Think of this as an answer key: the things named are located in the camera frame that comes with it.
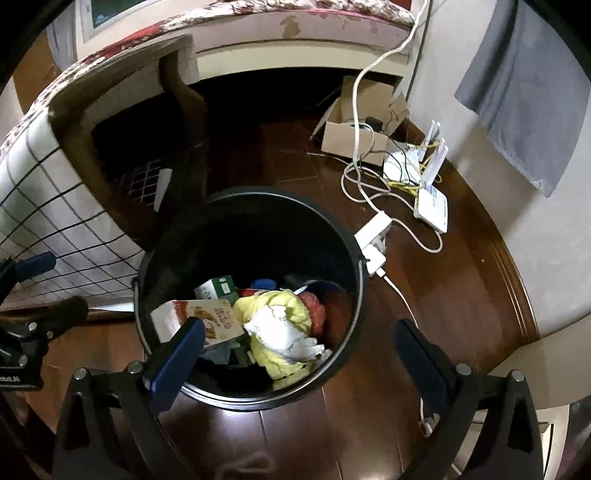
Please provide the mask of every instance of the bolt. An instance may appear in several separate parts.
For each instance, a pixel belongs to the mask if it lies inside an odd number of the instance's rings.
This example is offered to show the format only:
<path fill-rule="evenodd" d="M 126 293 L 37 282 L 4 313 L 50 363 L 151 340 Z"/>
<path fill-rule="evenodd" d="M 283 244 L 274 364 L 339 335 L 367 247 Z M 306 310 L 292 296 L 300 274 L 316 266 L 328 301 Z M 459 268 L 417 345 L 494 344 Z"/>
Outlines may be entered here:
<path fill-rule="evenodd" d="M 513 380 L 515 380 L 516 382 L 523 382 L 523 380 L 525 380 L 525 375 L 521 373 L 519 370 L 513 370 L 511 372 L 511 376 L 513 377 Z"/>
<path fill-rule="evenodd" d="M 456 372 L 458 372 L 463 377 L 467 377 L 472 373 L 472 369 L 469 365 L 466 364 L 457 364 L 456 365 Z"/>
<path fill-rule="evenodd" d="M 138 374 L 144 369 L 144 364 L 139 360 L 134 360 L 127 366 L 127 371 L 130 374 Z"/>
<path fill-rule="evenodd" d="M 74 378 L 82 380 L 86 376 L 86 368 L 79 368 L 74 372 Z"/>

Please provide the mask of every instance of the dark brown wood floor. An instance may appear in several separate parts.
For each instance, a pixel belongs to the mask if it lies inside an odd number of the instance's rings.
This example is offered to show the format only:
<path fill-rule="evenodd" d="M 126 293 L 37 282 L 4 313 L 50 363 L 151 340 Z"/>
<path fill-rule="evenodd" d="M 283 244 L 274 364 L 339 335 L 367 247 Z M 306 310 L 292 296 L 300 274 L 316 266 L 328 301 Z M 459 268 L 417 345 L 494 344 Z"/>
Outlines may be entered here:
<path fill-rule="evenodd" d="M 314 200 L 356 231 L 371 217 L 371 209 L 344 197 L 341 163 L 306 154 L 319 151 L 308 140 L 315 123 L 314 115 L 241 118 L 227 135 L 212 140 L 216 162 L 209 189 L 273 185 Z M 442 177 L 450 225 L 443 251 L 424 252 L 395 224 L 388 234 L 385 270 L 427 338 L 453 362 L 486 372 L 536 339 L 535 323 L 486 211 L 451 165 L 445 165 Z M 425 244 L 437 245 L 433 231 L 400 202 L 390 198 L 377 204 L 411 226 Z M 401 474 L 424 444 L 417 427 L 419 397 L 391 337 L 392 325 L 408 312 L 377 277 L 369 282 L 364 307 L 366 322 L 350 361 L 321 390 L 297 403 L 234 413 L 179 395 L 161 421 L 202 478 L 213 478 L 224 462 L 262 449 L 276 459 L 273 478 L 281 480 L 381 480 Z M 76 367 L 117 370 L 142 356 L 132 323 L 74 328 L 51 344 L 43 367 L 46 387 L 27 394 L 27 400 L 55 428 Z"/>

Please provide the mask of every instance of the white power cord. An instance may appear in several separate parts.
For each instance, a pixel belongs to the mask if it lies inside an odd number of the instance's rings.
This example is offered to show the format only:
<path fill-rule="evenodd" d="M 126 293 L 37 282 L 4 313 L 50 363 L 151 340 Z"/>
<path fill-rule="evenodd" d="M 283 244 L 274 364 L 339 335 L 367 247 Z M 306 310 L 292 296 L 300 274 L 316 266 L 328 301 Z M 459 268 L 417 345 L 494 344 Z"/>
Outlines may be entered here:
<path fill-rule="evenodd" d="M 427 6 L 427 3 L 428 3 L 428 0 L 426 0 L 425 3 L 423 3 L 423 6 L 421 7 L 421 9 L 417 15 L 417 18 L 415 20 L 415 24 L 413 25 L 413 28 L 410 31 L 406 40 L 404 40 L 399 47 L 396 47 L 393 50 L 388 50 L 387 52 L 383 53 L 376 60 L 374 60 L 371 64 L 369 64 L 363 70 L 361 70 L 361 72 L 359 72 L 359 75 L 357 75 L 355 82 L 353 83 L 353 95 L 352 95 L 353 122 L 352 123 L 353 123 L 353 128 L 355 130 L 355 140 L 353 143 L 353 156 L 352 156 L 352 162 L 350 164 L 348 164 L 343 171 L 343 174 L 340 178 L 340 186 L 341 186 L 341 189 L 343 190 L 343 193 L 345 194 L 345 196 L 349 200 L 352 200 L 353 202 L 356 202 L 356 203 L 367 203 L 376 212 L 379 212 L 380 210 L 374 205 L 373 200 L 378 197 L 381 197 L 381 196 L 396 197 L 397 199 L 402 200 L 408 206 L 408 208 L 410 208 L 412 211 L 414 211 L 414 206 L 410 205 L 410 203 L 408 203 L 400 195 L 397 195 L 396 193 L 392 192 L 392 189 L 389 187 L 389 185 L 386 183 L 386 181 L 379 174 L 377 174 L 376 172 L 374 172 L 370 168 L 367 168 L 364 166 L 359 166 L 359 164 L 358 164 L 358 162 L 359 162 L 359 130 L 360 130 L 360 126 L 363 126 L 367 129 L 371 130 L 371 132 L 372 132 L 372 147 L 370 147 L 369 150 L 371 150 L 373 148 L 374 139 L 375 139 L 375 133 L 374 133 L 373 129 L 368 124 L 366 124 L 364 122 L 359 122 L 359 112 L 357 109 L 357 94 L 358 94 L 358 90 L 359 90 L 359 84 L 360 84 L 361 80 L 363 79 L 363 77 L 365 76 L 365 74 L 367 72 L 369 72 L 371 69 L 373 69 L 383 59 L 385 59 L 386 57 L 393 55 L 395 53 L 399 53 L 408 45 L 408 43 L 413 39 L 414 34 L 416 33 L 418 26 L 420 25 L 419 20 L 423 14 L 423 11 L 425 10 L 425 7 Z M 349 177 L 349 173 L 353 170 L 355 170 L 355 172 L 357 174 L 356 180 Z M 365 172 L 371 176 L 375 176 L 376 178 L 380 179 L 380 181 L 382 181 L 382 183 L 385 185 L 386 188 L 382 189 L 382 188 L 375 187 L 373 185 L 361 182 L 362 172 Z M 349 194 L 349 192 L 347 192 L 347 190 L 345 188 L 345 179 L 357 184 L 357 188 L 359 190 L 359 193 L 363 196 L 363 199 L 357 199 L 357 198 L 351 196 Z M 375 190 L 375 191 L 377 191 L 377 193 L 375 193 L 374 195 L 372 195 L 370 197 L 367 195 L 367 193 L 363 189 L 364 187 L 369 188 L 371 190 Z M 396 222 L 397 224 L 402 226 L 412 236 L 412 238 L 416 241 L 416 243 L 418 243 L 418 245 L 426 252 L 429 252 L 431 254 L 436 254 L 436 253 L 439 253 L 441 251 L 441 249 L 443 248 L 443 241 L 441 240 L 441 235 L 438 232 L 435 232 L 435 234 L 437 235 L 437 239 L 439 240 L 439 247 L 437 247 L 436 249 L 432 249 L 432 248 L 429 248 L 429 247 L 426 247 L 425 245 L 423 245 L 423 243 L 421 243 L 421 241 L 417 238 L 417 236 L 412 232 L 412 230 L 404 222 L 402 222 L 401 220 L 394 218 L 394 217 L 392 217 L 392 221 Z"/>
<path fill-rule="evenodd" d="M 396 291 L 396 293 L 400 296 L 400 298 L 402 299 L 402 301 L 406 305 L 406 308 L 408 309 L 410 316 L 413 318 L 413 322 L 414 322 L 415 326 L 417 327 L 417 330 L 420 330 L 420 328 L 418 327 L 417 319 L 414 316 L 413 310 L 411 309 L 410 305 L 408 304 L 406 298 L 404 298 L 404 295 L 402 295 L 402 292 L 400 291 L 400 289 L 394 284 L 394 282 L 392 282 L 392 280 L 390 280 L 388 278 L 388 276 L 386 275 L 386 272 L 384 271 L 383 268 L 377 269 L 376 274 L 378 276 L 382 277 L 388 283 L 388 285 L 390 285 Z M 433 428 L 431 427 L 431 425 L 429 425 L 427 422 L 425 422 L 425 404 L 423 402 L 422 397 L 421 397 L 421 421 L 424 423 L 424 425 L 427 428 L 427 433 L 428 433 L 427 436 L 430 436 L 433 433 Z M 453 462 L 452 462 L 452 468 L 458 475 L 462 474 L 461 470 Z"/>

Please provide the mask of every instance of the blue gripper pad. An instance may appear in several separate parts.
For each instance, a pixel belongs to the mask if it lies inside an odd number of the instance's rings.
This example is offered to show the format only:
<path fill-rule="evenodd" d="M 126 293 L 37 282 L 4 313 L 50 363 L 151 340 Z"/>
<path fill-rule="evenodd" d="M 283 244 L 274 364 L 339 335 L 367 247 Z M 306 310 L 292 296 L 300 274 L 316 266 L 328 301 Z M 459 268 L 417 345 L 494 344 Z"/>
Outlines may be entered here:
<path fill-rule="evenodd" d="M 150 391 L 150 409 L 154 415 L 173 405 L 204 344 L 205 325 L 201 319 L 191 317 L 150 357 L 144 385 Z"/>

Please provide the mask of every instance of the black trash bin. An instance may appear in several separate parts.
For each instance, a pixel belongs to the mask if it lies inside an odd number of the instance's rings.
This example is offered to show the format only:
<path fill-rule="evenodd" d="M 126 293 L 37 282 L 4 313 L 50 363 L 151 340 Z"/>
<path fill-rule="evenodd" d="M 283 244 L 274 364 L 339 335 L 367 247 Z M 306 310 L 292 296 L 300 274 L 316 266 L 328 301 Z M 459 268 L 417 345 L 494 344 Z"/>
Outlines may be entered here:
<path fill-rule="evenodd" d="M 228 410 L 279 407 L 321 387 L 348 359 L 367 270 L 353 234 L 322 208 L 257 187 L 225 190 L 179 216 L 146 253 L 135 282 L 136 321 L 148 353 L 160 344 L 150 312 L 169 300 L 193 299 L 196 286 L 221 275 L 231 275 L 239 288 L 257 278 L 323 280 L 312 289 L 327 311 L 321 342 L 333 353 L 308 377 L 277 391 L 263 367 L 200 359 L 182 390 L 189 397 Z"/>

